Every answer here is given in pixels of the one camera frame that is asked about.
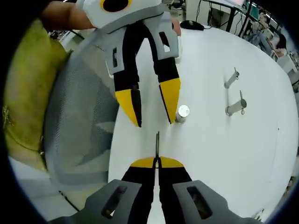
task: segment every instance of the metal peg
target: metal peg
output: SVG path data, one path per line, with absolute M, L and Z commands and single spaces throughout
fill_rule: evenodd
M 238 111 L 241 111 L 242 115 L 245 114 L 244 108 L 247 107 L 247 102 L 245 99 L 243 99 L 241 91 L 240 91 L 240 96 L 241 96 L 241 99 L 238 102 L 225 108 L 226 115 L 232 116 L 234 113 L 236 113 Z
M 238 80 L 239 79 L 239 75 L 240 73 L 237 72 L 237 70 L 235 69 L 235 72 L 234 74 L 232 75 L 232 77 L 226 82 L 224 83 L 224 87 L 226 89 L 228 89 L 230 87 L 230 85 L 235 81 L 235 80 Z

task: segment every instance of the person's hand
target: person's hand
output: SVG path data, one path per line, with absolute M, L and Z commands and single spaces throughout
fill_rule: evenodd
M 175 18 L 171 18 L 173 24 L 173 30 L 177 33 L 178 36 L 181 36 L 181 27 L 179 26 L 179 21 Z

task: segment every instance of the white robot body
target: white robot body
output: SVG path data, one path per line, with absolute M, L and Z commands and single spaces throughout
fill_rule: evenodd
M 161 3 L 162 0 L 81 0 L 77 6 L 84 10 L 95 27 L 103 28 L 121 17 Z

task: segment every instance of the desk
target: desk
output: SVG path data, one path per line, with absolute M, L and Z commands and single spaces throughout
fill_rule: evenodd
M 188 0 L 186 2 L 187 20 L 194 20 L 194 21 L 196 20 L 198 4 L 199 4 L 199 0 Z M 228 21 L 228 23 L 222 27 L 223 30 L 234 33 L 235 28 L 231 29 L 231 27 L 236 26 L 241 16 L 244 17 L 243 20 L 245 19 L 245 15 L 243 15 L 242 13 L 242 8 L 238 7 L 237 5 L 233 5 L 224 0 L 202 0 L 200 3 L 200 11 L 197 19 L 197 22 L 201 23 L 202 25 L 208 25 L 207 19 L 208 19 L 210 4 L 212 4 L 212 8 L 221 10 L 229 14 L 229 17 L 227 16 L 227 18 L 223 18 L 225 21 Z M 239 31 L 241 30 L 241 26 L 242 26 L 241 23 L 239 23 L 239 25 L 240 27 L 237 27 L 236 33 L 239 33 Z
M 160 155 L 182 162 L 193 180 L 225 197 L 233 212 L 250 217 L 261 208 L 273 209 L 288 184 L 298 145 L 297 107 L 288 76 L 260 49 L 228 32 L 182 29 L 181 39 L 178 105 L 189 106 L 187 121 L 168 123 L 145 40 L 136 58 L 142 128 L 119 109 L 109 181 L 121 179 L 132 162 L 154 156 L 160 131 Z M 224 81 L 234 67 L 239 80 L 226 90 Z M 245 114 L 228 117 L 225 108 L 240 99 L 239 90 L 247 101 Z M 148 223 L 164 220 L 159 206 L 156 183 Z

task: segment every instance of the computer mouse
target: computer mouse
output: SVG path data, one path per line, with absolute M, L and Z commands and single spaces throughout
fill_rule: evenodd
M 204 26 L 198 22 L 192 20 L 185 20 L 180 24 L 181 28 L 193 29 L 193 30 L 204 30 Z

